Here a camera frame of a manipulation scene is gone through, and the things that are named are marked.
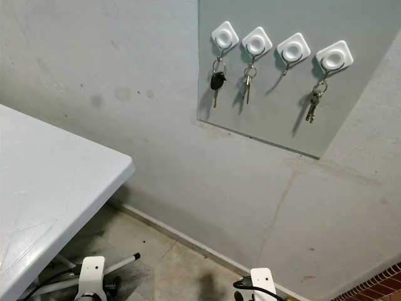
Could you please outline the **white table leg tube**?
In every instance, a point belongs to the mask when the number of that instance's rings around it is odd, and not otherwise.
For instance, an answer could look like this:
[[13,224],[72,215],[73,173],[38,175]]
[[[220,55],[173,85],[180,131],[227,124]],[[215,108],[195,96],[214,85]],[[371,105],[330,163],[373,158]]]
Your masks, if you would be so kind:
[[[133,261],[137,261],[137,259],[140,259],[140,257],[141,255],[139,253],[135,253],[131,257],[123,259],[120,263],[112,264],[109,267],[107,267],[104,263],[103,277],[107,276],[109,273],[114,272],[115,270],[120,269],[121,267],[128,265],[129,263],[133,263]],[[55,273],[51,277],[37,284],[37,286],[34,289],[30,290],[25,297],[29,298],[35,295],[41,295],[41,293],[57,292],[57,290],[78,286],[78,277],[80,277],[81,268],[82,263],[78,265],[72,265],[69,269]]]

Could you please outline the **white plastic table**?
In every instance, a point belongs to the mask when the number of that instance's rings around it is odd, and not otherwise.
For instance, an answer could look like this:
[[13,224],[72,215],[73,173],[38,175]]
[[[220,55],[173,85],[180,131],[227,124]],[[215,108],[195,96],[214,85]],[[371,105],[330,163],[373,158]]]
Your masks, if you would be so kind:
[[17,301],[135,172],[129,155],[0,108],[0,301]]

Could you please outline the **black head car key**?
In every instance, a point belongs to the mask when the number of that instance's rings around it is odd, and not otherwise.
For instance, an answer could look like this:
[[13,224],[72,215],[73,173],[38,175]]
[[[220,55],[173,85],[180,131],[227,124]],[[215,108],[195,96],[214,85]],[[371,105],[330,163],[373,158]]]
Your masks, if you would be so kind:
[[222,56],[218,56],[212,63],[212,76],[210,78],[210,89],[214,92],[212,108],[217,108],[217,96],[219,89],[226,82],[227,66]]

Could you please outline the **single silver key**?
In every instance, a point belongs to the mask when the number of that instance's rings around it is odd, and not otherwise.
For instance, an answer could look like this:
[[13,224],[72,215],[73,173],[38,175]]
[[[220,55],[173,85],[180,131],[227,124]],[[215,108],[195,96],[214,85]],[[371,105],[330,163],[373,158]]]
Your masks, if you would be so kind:
[[249,66],[244,69],[244,93],[243,99],[244,103],[248,104],[250,99],[250,92],[251,92],[251,83],[255,75],[258,74],[258,69],[250,63]]

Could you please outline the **red brick tile strip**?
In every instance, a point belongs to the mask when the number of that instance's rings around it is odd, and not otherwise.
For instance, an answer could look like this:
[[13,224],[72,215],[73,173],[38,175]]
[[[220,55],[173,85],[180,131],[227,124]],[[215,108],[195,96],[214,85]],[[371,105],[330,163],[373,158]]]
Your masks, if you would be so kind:
[[385,301],[401,293],[401,261],[330,301]]

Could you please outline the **grey wall board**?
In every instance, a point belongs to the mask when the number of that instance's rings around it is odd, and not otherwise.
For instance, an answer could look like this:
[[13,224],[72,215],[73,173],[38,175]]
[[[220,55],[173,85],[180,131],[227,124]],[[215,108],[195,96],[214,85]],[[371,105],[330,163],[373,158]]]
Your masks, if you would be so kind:
[[[212,108],[212,63],[219,56],[211,34],[229,21],[240,42],[224,56],[226,82]],[[262,26],[273,48],[255,60],[241,46],[250,31]],[[198,0],[200,120],[248,135],[281,148],[319,158],[363,94],[390,45],[401,31],[401,0]],[[284,62],[277,46],[301,32],[309,44],[308,58],[282,77]],[[332,73],[328,89],[305,120],[310,93],[324,80],[315,55],[340,40],[353,55],[349,68]],[[244,69],[258,69],[245,104]]]

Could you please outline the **white square wall hook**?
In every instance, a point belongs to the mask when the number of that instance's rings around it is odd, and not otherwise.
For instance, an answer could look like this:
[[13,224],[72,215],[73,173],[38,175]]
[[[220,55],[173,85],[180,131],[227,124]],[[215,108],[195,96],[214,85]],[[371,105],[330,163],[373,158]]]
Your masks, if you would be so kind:
[[235,29],[229,21],[224,21],[210,35],[212,42],[217,46],[219,55],[224,56],[230,49],[240,42]]
[[294,64],[300,63],[311,55],[310,46],[301,32],[295,33],[279,43],[277,52],[284,62],[284,71],[283,74],[281,74],[282,77],[289,72],[289,69],[292,68]]
[[353,64],[353,55],[344,40],[321,49],[315,58],[317,58],[320,68],[323,69],[325,78],[332,73],[349,68]]
[[244,51],[255,60],[270,51],[273,48],[273,42],[270,40],[264,28],[258,26],[243,37],[241,46],[244,48]]

